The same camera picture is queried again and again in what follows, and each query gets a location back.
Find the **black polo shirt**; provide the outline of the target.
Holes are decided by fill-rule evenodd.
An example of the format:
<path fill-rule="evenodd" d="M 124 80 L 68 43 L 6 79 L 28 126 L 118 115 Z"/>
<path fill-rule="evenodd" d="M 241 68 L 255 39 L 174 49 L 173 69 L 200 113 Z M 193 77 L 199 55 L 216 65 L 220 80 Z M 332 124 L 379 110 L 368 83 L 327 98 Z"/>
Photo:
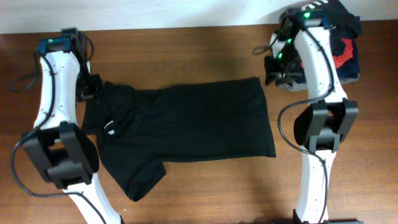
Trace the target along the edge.
<path fill-rule="evenodd" d="M 275 157 L 267 103 L 257 77 L 137 90 L 105 83 L 86 104 L 85 134 L 132 201 L 166 174 L 165 162 Z"/>

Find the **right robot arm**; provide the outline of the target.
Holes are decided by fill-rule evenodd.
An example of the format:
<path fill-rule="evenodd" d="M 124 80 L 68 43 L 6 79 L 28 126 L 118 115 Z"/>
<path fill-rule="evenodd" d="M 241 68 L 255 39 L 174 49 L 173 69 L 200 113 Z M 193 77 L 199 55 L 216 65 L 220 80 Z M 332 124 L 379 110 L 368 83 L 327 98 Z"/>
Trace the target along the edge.
<path fill-rule="evenodd" d="M 333 61 L 330 20 L 324 9 L 286 9 L 280 29 L 268 47 L 264 66 L 266 84 L 290 83 L 299 75 L 307 82 L 308 98 L 281 109 L 282 115 L 298 105 L 306 108 L 295 119 L 294 142 L 288 145 L 302 155 L 300 196 L 293 223 L 329 223 L 328 187 L 333 161 L 359 114 L 356 101 L 343 90 Z"/>

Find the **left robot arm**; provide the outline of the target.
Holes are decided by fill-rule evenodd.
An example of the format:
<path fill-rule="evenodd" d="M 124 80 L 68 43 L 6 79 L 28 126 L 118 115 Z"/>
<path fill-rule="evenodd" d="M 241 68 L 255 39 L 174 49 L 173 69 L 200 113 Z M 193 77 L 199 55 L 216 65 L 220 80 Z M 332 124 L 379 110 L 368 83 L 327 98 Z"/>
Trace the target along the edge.
<path fill-rule="evenodd" d="M 58 37 L 42 39 L 34 52 L 42 74 L 38 115 L 33 129 L 22 135 L 22 147 L 45 182 L 58 193 L 35 193 L 11 172 L 22 190 L 40 198 L 69 196 L 87 223 L 123 223 L 110 204 L 98 177 L 96 146 L 78 127 L 76 104 L 103 93 L 100 76 L 91 74 L 92 41 L 76 28 L 63 29 Z"/>

